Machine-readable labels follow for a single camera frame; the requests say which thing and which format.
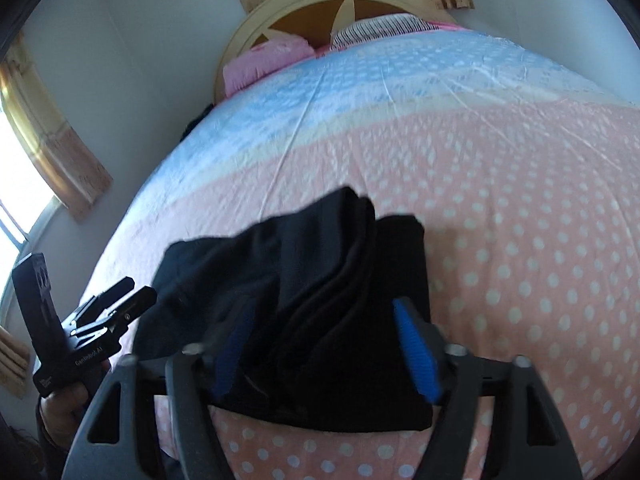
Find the polka dot bedsheet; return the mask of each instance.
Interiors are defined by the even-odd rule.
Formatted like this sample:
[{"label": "polka dot bedsheet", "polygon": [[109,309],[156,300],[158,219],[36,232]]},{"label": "polka dot bedsheet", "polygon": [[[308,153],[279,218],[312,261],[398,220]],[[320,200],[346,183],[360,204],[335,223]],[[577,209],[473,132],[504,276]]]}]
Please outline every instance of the polka dot bedsheet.
[{"label": "polka dot bedsheet", "polygon": [[[640,427],[639,137],[638,108],[507,40],[373,41],[213,110],[140,190],[86,294],[124,275],[150,283],[173,241],[233,235],[348,184],[379,215],[417,216],[434,322],[475,354],[530,356],[591,479]],[[162,448],[177,456],[156,403]],[[483,399],[469,479],[491,416]],[[411,478],[430,437],[212,418],[241,479]]]}]

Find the white wall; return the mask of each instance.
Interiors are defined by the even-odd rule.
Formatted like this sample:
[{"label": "white wall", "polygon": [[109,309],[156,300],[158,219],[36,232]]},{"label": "white wall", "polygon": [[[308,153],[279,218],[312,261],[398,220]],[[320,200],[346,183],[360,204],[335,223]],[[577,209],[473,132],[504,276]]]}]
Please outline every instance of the white wall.
[{"label": "white wall", "polygon": [[474,0],[452,14],[640,105],[640,50],[607,0]]},{"label": "white wall", "polygon": [[[60,317],[77,305],[135,193],[210,102],[222,51],[244,18],[238,0],[43,0],[24,27],[38,72],[113,177],[82,224],[59,210],[34,251],[47,259]],[[6,328],[28,342],[19,309]],[[36,391],[0,388],[8,424],[34,434]]]}]

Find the wooden headboard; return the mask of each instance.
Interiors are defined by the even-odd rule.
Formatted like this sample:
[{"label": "wooden headboard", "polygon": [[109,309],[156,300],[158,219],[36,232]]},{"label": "wooden headboard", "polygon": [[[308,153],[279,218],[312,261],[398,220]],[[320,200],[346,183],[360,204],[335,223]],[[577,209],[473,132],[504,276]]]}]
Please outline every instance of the wooden headboard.
[{"label": "wooden headboard", "polygon": [[431,21],[455,23],[433,0],[267,0],[242,22],[226,47],[216,73],[214,102],[224,98],[222,68],[256,44],[278,34],[296,34],[314,48],[328,45],[331,33],[356,20],[410,12]]}]

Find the person's hand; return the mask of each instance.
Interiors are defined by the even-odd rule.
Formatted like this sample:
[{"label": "person's hand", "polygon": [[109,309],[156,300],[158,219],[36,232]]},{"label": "person's hand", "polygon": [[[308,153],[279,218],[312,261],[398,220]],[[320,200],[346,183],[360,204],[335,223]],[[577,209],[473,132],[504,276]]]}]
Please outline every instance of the person's hand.
[{"label": "person's hand", "polygon": [[69,451],[76,436],[82,407],[89,398],[84,384],[76,383],[40,399],[40,415],[50,439],[59,448]]}]

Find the dark sleeve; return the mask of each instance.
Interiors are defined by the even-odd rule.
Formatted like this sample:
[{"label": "dark sleeve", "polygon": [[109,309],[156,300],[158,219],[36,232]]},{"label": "dark sleeve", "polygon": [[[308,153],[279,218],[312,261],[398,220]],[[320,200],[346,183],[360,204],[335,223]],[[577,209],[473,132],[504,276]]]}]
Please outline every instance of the dark sleeve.
[{"label": "dark sleeve", "polygon": [[44,467],[47,480],[60,480],[65,468],[66,452],[56,446],[47,433],[40,415],[40,399],[36,405],[36,423],[38,425],[38,442],[44,455]]}]

